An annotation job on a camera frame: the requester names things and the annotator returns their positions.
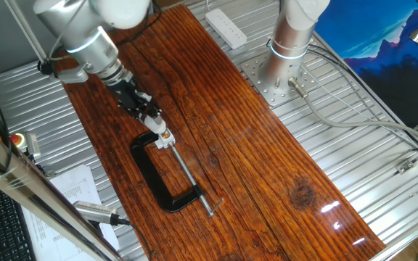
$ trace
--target paper document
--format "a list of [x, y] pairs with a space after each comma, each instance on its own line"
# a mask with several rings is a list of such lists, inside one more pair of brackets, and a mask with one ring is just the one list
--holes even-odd
[[[69, 200], [75, 203], [78, 200], [101, 204], [93, 174], [89, 167], [81, 165], [50, 180], [51, 183]], [[41, 221], [27, 209], [23, 208], [28, 232], [33, 244], [33, 251], [37, 260], [42, 261], [84, 261], [94, 260], [87, 253], [82, 252], [75, 244], [64, 238], [61, 234]], [[111, 225], [99, 225], [102, 234], [115, 248], [119, 242]]]

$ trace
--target cable connector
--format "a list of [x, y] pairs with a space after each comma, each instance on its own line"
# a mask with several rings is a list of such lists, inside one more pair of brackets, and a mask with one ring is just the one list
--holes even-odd
[[288, 86], [290, 88], [295, 89], [299, 93], [299, 96], [301, 96], [302, 99], [308, 96], [308, 92], [303, 87], [301, 87], [301, 85], [299, 84], [298, 80], [296, 80], [296, 78], [290, 78], [288, 80]]

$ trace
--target wooden table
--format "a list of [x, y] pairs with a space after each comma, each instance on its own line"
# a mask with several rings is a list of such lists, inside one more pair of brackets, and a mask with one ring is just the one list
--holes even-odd
[[[111, 33], [114, 41], [136, 30]], [[152, 94], [176, 147], [214, 205], [161, 210], [135, 165], [145, 127], [96, 76], [65, 89], [131, 222], [157, 260], [368, 260], [385, 245], [184, 6], [119, 58]], [[59, 68], [73, 67], [63, 62]], [[173, 195], [190, 183], [170, 149], [148, 148]]]

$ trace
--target metal grating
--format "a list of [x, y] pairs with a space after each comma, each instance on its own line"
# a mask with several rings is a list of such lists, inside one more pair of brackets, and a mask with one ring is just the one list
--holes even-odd
[[[247, 44], [231, 50], [204, 20], [207, 12], [205, 2], [189, 5], [195, 17], [240, 71], [244, 62], [267, 52], [266, 42], [278, 15], [277, 1], [215, 0], [209, 5], [211, 9], [224, 11], [247, 35]], [[371, 93], [355, 83], [349, 84], [333, 65], [322, 58], [307, 54], [305, 66], [330, 93], [353, 108], [336, 100], [321, 86], [309, 86], [311, 101], [329, 119], [362, 121], [366, 120], [363, 114], [391, 120]], [[125, 216], [58, 81], [42, 76], [36, 63], [3, 73], [0, 75], [0, 103], [11, 132], [33, 131], [37, 134], [42, 153], [39, 162], [47, 170], [60, 175], [78, 165], [88, 165], [103, 204], [117, 207], [119, 214]], [[418, 236], [418, 165], [404, 175], [396, 172], [396, 165], [414, 153], [411, 145], [384, 128], [347, 129], [323, 125], [294, 95], [272, 109], [370, 228], [386, 244], [393, 246], [380, 259], [390, 256]], [[115, 232], [123, 257], [127, 260], [147, 259], [131, 228], [121, 226]]]

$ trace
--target red button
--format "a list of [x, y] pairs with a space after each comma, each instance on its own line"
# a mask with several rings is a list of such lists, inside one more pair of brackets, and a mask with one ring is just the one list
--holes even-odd
[[18, 145], [22, 141], [22, 139], [18, 135], [12, 134], [11, 141], [13, 144]]

